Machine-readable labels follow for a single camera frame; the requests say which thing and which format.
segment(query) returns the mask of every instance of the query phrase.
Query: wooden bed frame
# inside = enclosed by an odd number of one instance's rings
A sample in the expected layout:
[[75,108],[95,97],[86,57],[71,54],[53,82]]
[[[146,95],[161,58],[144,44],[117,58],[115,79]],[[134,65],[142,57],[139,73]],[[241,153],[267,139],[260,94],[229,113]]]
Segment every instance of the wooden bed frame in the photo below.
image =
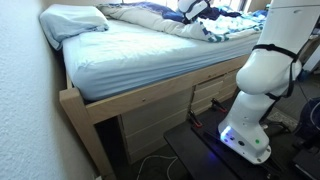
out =
[[79,90],[67,80],[67,89],[60,91],[60,103],[104,179],[116,179],[109,158],[100,142],[95,124],[144,106],[151,102],[195,87],[228,72],[241,68],[248,55],[224,61],[194,72],[164,80],[91,104],[84,104]]

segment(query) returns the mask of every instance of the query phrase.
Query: wooden drawer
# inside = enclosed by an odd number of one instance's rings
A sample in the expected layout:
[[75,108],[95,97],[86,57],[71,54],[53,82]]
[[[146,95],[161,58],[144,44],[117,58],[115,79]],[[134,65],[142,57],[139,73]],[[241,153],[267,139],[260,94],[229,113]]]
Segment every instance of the wooden drawer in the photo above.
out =
[[224,76],[219,76],[219,77],[211,79],[209,81],[200,83],[200,84],[196,85],[195,91],[199,91],[201,89],[204,89],[204,88],[210,87],[212,85],[215,85],[215,84],[217,84],[219,82],[222,82],[223,79],[224,79]]
[[237,88],[237,72],[238,70],[229,72],[221,77],[196,86],[191,102],[191,109],[196,115],[211,107],[212,98],[223,102],[234,95]]
[[123,132],[129,136],[164,118],[188,108],[192,88],[121,115]]
[[216,93],[219,93],[221,90],[223,81],[218,81],[215,84],[212,84],[208,87],[202,88],[194,92],[193,102],[205,99],[209,96],[213,96]]
[[163,137],[165,131],[184,122],[187,117],[187,112],[188,110],[184,109],[151,126],[141,129],[132,135],[126,136],[125,139],[129,154],[143,148],[146,144]]
[[144,147],[138,149],[137,151],[129,153],[129,163],[133,164],[137,162],[138,160],[146,157],[148,154],[156,151],[157,149],[163,147],[166,144],[167,142],[163,137],[156,139],[155,141],[149,144],[146,144]]
[[226,75],[224,75],[223,85],[221,88],[225,88],[231,84],[236,84],[236,76],[239,70],[232,71]]

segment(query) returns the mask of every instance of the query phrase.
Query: white wall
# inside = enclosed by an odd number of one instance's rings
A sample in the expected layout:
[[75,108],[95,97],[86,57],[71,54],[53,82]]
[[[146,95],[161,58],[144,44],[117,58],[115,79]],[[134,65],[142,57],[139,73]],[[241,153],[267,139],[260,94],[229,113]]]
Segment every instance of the white wall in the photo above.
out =
[[43,35],[41,0],[0,1],[0,179],[91,180],[60,104],[64,76]]

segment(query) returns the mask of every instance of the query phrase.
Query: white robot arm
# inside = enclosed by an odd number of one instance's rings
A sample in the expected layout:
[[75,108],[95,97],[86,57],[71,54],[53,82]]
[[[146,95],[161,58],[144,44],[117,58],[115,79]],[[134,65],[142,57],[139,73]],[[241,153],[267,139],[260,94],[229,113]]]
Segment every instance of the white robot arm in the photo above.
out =
[[297,54],[319,15],[320,0],[273,0],[258,45],[237,74],[241,92],[218,130],[224,144],[253,164],[271,154],[259,121],[300,73]]
[[179,0],[179,10],[188,20],[198,15],[201,11],[208,7],[208,3],[204,0]]

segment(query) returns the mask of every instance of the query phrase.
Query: wooden post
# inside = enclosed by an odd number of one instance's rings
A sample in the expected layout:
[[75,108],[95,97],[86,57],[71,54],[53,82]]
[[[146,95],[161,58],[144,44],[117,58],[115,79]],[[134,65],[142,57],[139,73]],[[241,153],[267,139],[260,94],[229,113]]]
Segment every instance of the wooden post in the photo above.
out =
[[60,103],[70,118],[83,144],[96,164],[103,179],[116,179],[94,124],[77,88],[60,91]]

